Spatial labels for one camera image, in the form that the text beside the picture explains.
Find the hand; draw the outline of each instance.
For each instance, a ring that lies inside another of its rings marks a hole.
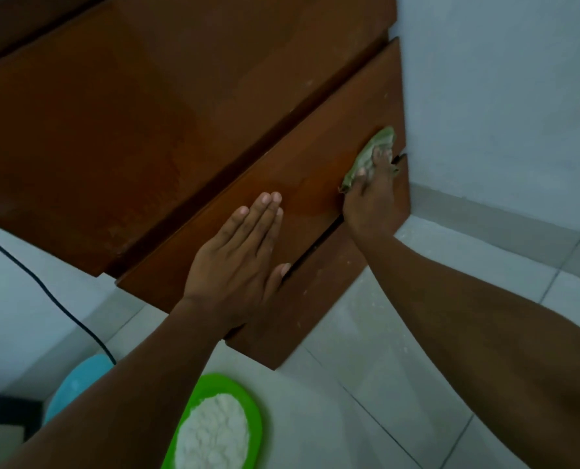
[[[290,268],[280,264],[269,273],[283,218],[280,203],[278,192],[263,192],[251,209],[240,207],[192,261],[183,302],[205,313],[223,335],[249,321]]]
[[[366,171],[361,168],[344,197],[344,220],[359,247],[396,232],[393,175],[388,155],[375,147],[372,163],[372,181],[368,182]]]

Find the power cord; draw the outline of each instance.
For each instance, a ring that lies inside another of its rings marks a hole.
[[[32,277],[32,279],[38,283],[38,286],[40,286],[43,291],[45,292],[45,294],[49,297],[49,299],[51,299],[53,301],[53,303],[60,308],[60,311],[62,311],[65,315],[68,316],[68,318],[73,321],[74,323],[76,323],[79,327],[81,327],[86,334],[88,334],[89,336],[91,336],[91,338],[93,338],[95,340],[95,342],[97,342],[97,344],[99,344],[99,346],[103,349],[103,351],[106,353],[106,355],[108,356],[108,358],[112,361],[112,363],[114,365],[116,365],[116,359],[114,358],[114,356],[112,355],[112,353],[107,349],[106,345],[101,341],[101,339],[99,339],[94,332],[92,332],[89,328],[86,327],[86,325],[80,321],[79,319],[77,319],[74,315],[72,315],[67,308],[65,308],[64,306],[62,306],[60,304],[60,301],[56,299],[56,297],[51,294],[51,291],[49,291],[47,289],[47,286],[45,286],[45,284],[41,281],[40,278],[38,278],[34,272],[32,272],[27,266],[23,265],[19,260],[17,260],[15,257],[13,257],[4,247],[2,247],[0,245],[0,252],[2,252],[7,258],[9,258],[16,266],[18,266],[19,268],[21,268],[25,273],[27,273],[28,275],[30,275]]]

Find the wooden cabinet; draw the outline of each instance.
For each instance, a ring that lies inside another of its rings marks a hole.
[[[395,0],[88,1],[0,25],[0,227],[168,312],[227,217],[281,192],[295,265],[228,338],[276,368],[365,266],[344,173],[385,125],[405,146]]]

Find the green cloth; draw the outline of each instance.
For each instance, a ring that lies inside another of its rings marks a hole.
[[[366,177],[368,179],[368,182],[372,180],[372,176],[374,174],[372,151],[375,147],[380,148],[383,151],[386,151],[388,159],[390,160],[391,163],[392,146],[395,140],[396,133],[394,133],[394,128],[392,128],[391,126],[385,127],[383,130],[380,130],[380,132],[378,132],[375,136],[373,136],[355,158],[355,163],[353,163],[353,167],[349,170],[348,173],[346,173],[346,176],[344,176],[344,180],[342,181],[342,185],[340,186],[340,192],[344,192],[346,194],[351,189],[353,179],[355,179],[355,175],[357,174],[357,171],[361,167],[363,167],[366,170]],[[398,171],[398,168],[395,165],[392,165],[391,168],[393,172]]]

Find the person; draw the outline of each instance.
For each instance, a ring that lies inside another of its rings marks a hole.
[[[414,337],[479,418],[532,469],[580,468],[580,328],[489,283],[420,256],[394,236],[392,178],[373,155],[344,219]],[[279,193],[240,207],[197,253],[173,312],[1,467],[159,467],[217,342],[278,289],[269,273]]]

